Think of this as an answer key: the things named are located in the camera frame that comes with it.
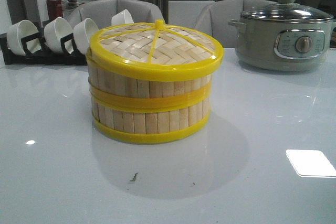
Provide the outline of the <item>white bowl far left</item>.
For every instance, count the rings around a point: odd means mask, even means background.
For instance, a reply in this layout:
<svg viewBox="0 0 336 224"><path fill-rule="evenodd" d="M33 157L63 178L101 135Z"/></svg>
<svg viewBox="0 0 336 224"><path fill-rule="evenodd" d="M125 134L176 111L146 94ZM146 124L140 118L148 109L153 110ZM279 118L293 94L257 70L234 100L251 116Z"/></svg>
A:
<svg viewBox="0 0 336 224"><path fill-rule="evenodd" d="M37 27L30 20L24 19L11 25L7 32L8 47L14 54L25 56L21 39L37 32Z"/></svg>

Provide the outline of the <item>red cylinder container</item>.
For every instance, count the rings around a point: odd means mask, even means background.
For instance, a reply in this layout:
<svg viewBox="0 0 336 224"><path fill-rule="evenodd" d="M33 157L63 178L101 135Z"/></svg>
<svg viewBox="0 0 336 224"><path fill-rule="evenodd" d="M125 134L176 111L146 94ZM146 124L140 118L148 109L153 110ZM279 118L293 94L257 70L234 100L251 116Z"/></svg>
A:
<svg viewBox="0 0 336 224"><path fill-rule="evenodd" d="M53 21L57 17L63 17L61 0L46 0L49 20Z"/></svg>

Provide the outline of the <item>bamboo steamer drawer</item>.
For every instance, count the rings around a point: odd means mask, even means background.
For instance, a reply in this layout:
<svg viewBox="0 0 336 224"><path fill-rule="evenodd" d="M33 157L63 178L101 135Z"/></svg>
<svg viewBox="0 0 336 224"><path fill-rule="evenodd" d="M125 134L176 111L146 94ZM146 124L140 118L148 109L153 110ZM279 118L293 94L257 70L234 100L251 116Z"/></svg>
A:
<svg viewBox="0 0 336 224"><path fill-rule="evenodd" d="M135 144L179 140L199 131L208 121L209 98L172 111L135 113L108 108L92 100L95 127L108 137Z"/></svg>
<svg viewBox="0 0 336 224"><path fill-rule="evenodd" d="M92 99L127 112L164 112L195 106L208 113L212 75L185 81L150 81L127 77L97 64L91 50L86 60Z"/></svg>

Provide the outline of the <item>green electric cooking pot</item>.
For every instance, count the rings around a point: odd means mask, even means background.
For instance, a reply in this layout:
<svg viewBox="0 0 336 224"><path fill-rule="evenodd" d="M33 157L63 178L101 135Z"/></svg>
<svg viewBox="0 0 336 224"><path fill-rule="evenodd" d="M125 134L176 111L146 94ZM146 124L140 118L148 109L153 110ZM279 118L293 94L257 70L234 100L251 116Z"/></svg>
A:
<svg viewBox="0 0 336 224"><path fill-rule="evenodd" d="M308 71L326 60L335 21L230 20L237 31L235 52L249 65L277 71Z"/></svg>

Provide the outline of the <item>grey chair left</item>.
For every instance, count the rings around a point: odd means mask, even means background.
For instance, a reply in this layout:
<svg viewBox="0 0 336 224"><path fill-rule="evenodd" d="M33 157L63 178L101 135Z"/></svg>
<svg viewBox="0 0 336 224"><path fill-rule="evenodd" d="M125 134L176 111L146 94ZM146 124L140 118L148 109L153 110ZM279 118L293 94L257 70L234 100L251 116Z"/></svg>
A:
<svg viewBox="0 0 336 224"><path fill-rule="evenodd" d="M153 23L157 19L163 19L163 15L155 4L139 0L97 0L78 6L66 18L71 27L86 18L92 19L98 28L105 28L111 25L114 15L123 10L128 10L135 23Z"/></svg>

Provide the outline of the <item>grey chair right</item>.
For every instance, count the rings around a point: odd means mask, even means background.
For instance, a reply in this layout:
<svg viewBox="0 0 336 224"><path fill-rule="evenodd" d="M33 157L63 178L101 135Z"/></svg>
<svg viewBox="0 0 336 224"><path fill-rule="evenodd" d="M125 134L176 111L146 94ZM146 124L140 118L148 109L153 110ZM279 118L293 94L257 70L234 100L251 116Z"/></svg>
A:
<svg viewBox="0 0 336 224"><path fill-rule="evenodd" d="M228 24L232 19L240 19L241 12L272 4L268 0L223 0L205 6L198 15L193 26L216 40L224 48L234 48L236 45L237 30Z"/></svg>

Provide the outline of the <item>white bowl right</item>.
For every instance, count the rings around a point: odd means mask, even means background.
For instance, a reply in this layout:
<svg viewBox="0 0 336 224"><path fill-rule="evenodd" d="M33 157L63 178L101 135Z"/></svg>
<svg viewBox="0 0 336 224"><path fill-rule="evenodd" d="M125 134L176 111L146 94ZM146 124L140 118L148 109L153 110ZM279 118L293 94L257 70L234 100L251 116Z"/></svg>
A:
<svg viewBox="0 0 336 224"><path fill-rule="evenodd" d="M133 18L130 12L127 9L115 14L111 18L111 25L123 25L123 24L133 24Z"/></svg>

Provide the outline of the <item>woven bamboo steamer lid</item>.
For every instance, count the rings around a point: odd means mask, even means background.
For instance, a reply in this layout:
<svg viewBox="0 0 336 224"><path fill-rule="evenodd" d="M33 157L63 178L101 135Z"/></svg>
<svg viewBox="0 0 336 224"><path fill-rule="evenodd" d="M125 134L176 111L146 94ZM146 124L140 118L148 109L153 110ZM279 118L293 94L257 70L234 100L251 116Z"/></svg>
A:
<svg viewBox="0 0 336 224"><path fill-rule="evenodd" d="M86 58L126 77L168 82L207 76L219 68L223 55L223 46L210 35L157 19L95 32Z"/></svg>

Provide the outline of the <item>black dish rack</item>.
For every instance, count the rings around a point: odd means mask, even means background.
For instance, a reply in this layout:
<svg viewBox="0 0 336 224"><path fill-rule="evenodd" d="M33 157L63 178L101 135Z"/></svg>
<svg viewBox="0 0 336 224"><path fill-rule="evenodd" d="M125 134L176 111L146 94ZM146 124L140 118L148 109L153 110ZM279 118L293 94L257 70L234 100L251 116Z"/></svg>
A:
<svg viewBox="0 0 336 224"><path fill-rule="evenodd" d="M41 49L32 53L28 50L27 43L38 39L41 44ZM69 34L60 39L61 54L52 52L46 45L45 38L40 32L26 36L21 39L25 54L19 56L14 54L8 47L7 35L1 34L1 50L6 65L11 64L26 64L26 65L86 65L86 56L79 52L74 41L73 34Z"/></svg>

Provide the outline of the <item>grey chair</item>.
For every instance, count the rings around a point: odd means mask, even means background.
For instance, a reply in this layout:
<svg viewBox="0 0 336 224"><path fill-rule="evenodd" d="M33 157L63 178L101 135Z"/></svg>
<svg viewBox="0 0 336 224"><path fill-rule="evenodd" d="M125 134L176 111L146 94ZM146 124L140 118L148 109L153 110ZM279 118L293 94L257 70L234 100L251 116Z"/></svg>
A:
<svg viewBox="0 0 336 224"><path fill-rule="evenodd" d="M139 0L97 0L78 6L66 18L71 27L86 18L92 19L98 28L105 28L111 25L114 15L123 10L128 10L135 23L153 23L157 19L163 19L163 15L155 4Z"/></svg>
<svg viewBox="0 0 336 224"><path fill-rule="evenodd" d="M228 24L232 19L240 19L241 12L272 4L268 0L223 0L205 6L198 15L193 26L216 40L224 48L234 48L236 45L237 30Z"/></svg>

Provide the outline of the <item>white bowl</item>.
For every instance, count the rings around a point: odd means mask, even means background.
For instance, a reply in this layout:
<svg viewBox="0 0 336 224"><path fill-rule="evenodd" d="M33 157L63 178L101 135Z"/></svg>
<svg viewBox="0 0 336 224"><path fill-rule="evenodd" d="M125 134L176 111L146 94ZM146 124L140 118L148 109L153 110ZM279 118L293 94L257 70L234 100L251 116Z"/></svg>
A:
<svg viewBox="0 0 336 224"><path fill-rule="evenodd" d="M57 54L62 54L61 38L73 33L71 25L62 17L57 17L44 28L44 37L49 49Z"/></svg>
<svg viewBox="0 0 336 224"><path fill-rule="evenodd" d="M8 47L14 54L25 56L21 39L37 32L37 27L30 20L24 19L11 25L7 32Z"/></svg>
<svg viewBox="0 0 336 224"><path fill-rule="evenodd" d="M111 25L123 25L123 24L133 24L133 18L130 12L127 9L115 14L111 18Z"/></svg>
<svg viewBox="0 0 336 224"><path fill-rule="evenodd" d="M73 38L77 49L81 54L85 55L90 46L91 36L97 32L99 28L91 18L86 18L78 23L73 30Z"/></svg>

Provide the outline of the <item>glass pot lid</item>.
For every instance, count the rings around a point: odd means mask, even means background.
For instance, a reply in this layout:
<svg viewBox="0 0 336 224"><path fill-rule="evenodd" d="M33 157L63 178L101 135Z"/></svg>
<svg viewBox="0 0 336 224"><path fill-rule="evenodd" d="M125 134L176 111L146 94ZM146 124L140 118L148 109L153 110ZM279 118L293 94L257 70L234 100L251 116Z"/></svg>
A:
<svg viewBox="0 0 336 224"><path fill-rule="evenodd" d="M246 19L289 22L325 23L333 21L333 16L316 8L301 5L296 0L277 0L276 3L254 7L241 12Z"/></svg>

